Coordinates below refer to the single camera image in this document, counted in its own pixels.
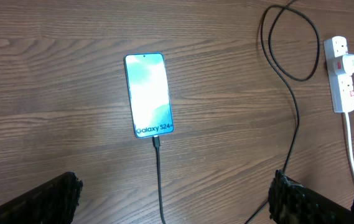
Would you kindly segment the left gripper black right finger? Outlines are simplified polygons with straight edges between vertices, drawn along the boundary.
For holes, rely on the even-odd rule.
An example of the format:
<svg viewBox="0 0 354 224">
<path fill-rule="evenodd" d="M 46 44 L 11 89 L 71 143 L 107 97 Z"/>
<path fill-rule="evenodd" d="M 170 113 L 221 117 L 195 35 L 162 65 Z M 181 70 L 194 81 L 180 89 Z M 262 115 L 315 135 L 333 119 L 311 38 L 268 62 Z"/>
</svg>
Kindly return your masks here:
<svg viewBox="0 0 354 224">
<path fill-rule="evenodd" d="M 351 224 L 354 213 L 277 170 L 268 195 L 270 219 L 278 224 Z"/>
</svg>

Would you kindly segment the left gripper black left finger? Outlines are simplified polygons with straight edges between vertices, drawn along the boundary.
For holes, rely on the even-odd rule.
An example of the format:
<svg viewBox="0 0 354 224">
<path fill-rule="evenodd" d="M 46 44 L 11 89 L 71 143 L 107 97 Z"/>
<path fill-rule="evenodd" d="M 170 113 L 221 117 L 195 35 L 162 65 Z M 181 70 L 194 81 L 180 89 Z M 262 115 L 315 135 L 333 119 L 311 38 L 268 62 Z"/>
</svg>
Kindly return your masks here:
<svg viewBox="0 0 354 224">
<path fill-rule="evenodd" d="M 0 205 L 0 223 L 71 224 L 82 188 L 75 173 L 65 172 Z"/>
</svg>

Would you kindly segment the Galaxy S24 smartphone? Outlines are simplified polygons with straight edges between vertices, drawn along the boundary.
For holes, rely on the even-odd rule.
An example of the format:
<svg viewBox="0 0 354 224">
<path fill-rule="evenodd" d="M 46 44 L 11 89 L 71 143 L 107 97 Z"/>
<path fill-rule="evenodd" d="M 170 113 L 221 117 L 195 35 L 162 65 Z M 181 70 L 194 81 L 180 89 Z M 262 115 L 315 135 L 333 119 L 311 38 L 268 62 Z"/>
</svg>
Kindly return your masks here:
<svg viewBox="0 0 354 224">
<path fill-rule="evenodd" d="M 124 65 L 136 137 L 171 133 L 174 121 L 164 56 L 129 54 Z"/>
</svg>

